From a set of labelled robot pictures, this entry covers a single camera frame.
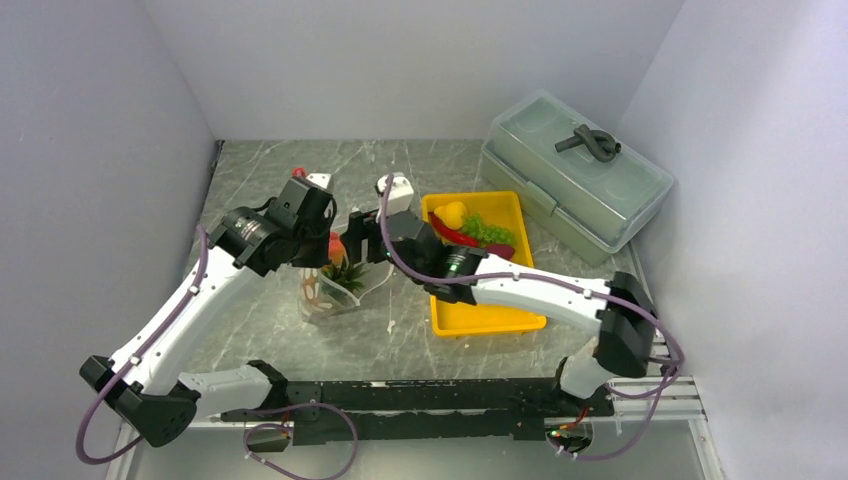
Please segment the toy peach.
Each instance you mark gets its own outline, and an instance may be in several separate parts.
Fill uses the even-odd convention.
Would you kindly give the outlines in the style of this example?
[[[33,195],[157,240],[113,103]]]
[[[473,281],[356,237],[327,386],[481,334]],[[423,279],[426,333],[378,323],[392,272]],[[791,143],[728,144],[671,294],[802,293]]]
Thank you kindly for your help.
[[[338,232],[331,231],[328,243],[328,258],[335,267],[341,267],[347,261],[347,250]]]

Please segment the orange toy pineapple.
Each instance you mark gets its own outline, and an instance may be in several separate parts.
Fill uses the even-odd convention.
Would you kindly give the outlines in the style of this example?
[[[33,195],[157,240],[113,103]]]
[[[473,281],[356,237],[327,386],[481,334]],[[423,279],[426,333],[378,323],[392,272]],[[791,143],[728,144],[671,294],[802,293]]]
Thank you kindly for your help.
[[[358,293],[364,289],[362,277],[365,268],[362,264],[353,265],[344,260],[340,264],[330,264],[321,269],[321,273],[343,290]]]

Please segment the yellow toy lemon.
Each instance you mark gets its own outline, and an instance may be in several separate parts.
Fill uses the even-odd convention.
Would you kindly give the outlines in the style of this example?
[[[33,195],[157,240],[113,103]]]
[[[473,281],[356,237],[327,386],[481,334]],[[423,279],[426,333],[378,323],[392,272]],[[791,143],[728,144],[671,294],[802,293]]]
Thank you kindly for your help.
[[[433,214],[449,229],[461,230],[468,216],[467,207],[459,201],[438,206]]]

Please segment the clear zip top bag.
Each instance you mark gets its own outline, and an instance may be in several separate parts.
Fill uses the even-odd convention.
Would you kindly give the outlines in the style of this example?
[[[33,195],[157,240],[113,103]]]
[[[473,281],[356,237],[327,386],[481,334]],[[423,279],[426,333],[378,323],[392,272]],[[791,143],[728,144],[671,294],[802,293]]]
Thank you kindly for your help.
[[[366,298],[387,283],[394,273],[394,267],[387,262],[363,266],[364,289],[358,293],[343,290],[330,281],[321,273],[322,268],[300,269],[298,309],[302,319],[314,322],[358,309],[366,302]]]

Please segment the yellow plastic tray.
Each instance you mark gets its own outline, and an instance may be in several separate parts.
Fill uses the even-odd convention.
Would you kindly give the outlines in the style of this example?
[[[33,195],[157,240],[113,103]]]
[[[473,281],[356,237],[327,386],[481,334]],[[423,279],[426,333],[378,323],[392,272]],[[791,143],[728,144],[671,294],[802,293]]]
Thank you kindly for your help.
[[[514,263],[532,267],[531,248],[519,197],[512,191],[429,194],[422,198],[425,217],[436,208],[461,202],[469,213],[478,214],[487,224],[504,227],[514,236]],[[492,334],[523,334],[544,328],[547,318],[516,308],[464,303],[451,304],[430,298],[431,326],[440,337],[463,337]]]

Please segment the purple toy sweet potato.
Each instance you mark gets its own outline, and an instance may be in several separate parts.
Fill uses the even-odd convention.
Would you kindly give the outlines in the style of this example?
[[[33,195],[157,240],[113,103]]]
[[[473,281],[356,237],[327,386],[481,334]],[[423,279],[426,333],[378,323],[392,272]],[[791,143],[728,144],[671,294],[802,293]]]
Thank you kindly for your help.
[[[486,251],[507,261],[510,261],[515,255],[515,249],[508,244],[491,244],[486,247]]]

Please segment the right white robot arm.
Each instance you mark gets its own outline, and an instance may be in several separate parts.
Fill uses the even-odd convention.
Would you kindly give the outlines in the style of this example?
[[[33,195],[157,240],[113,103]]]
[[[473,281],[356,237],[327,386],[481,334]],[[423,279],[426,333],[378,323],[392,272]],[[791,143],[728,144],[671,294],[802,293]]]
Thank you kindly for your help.
[[[628,272],[604,280],[522,266],[480,248],[446,244],[409,211],[387,219],[354,212],[340,242],[353,262],[389,261],[437,300],[514,308],[586,332],[587,343],[565,357],[550,391],[564,415],[578,413],[609,380],[648,372],[656,309]]]

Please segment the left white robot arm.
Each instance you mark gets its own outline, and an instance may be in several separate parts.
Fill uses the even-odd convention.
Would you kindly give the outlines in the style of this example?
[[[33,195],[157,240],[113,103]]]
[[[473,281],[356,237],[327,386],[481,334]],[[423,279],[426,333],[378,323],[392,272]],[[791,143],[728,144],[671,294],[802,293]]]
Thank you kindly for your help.
[[[94,403],[108,405],[152,447],[172,442],[197,417],[239,410],[279,417],[289,386],[270,364],[252,360],[212,373],[188,373],[185,366],[219,311],[247,284],[282,266],[328,264],[332,220],[327,207],[240,207],[213,232],[200,229],[198,261],[154,317],[111,355],[92,355],[81,365],[80,377],[97,393]]]

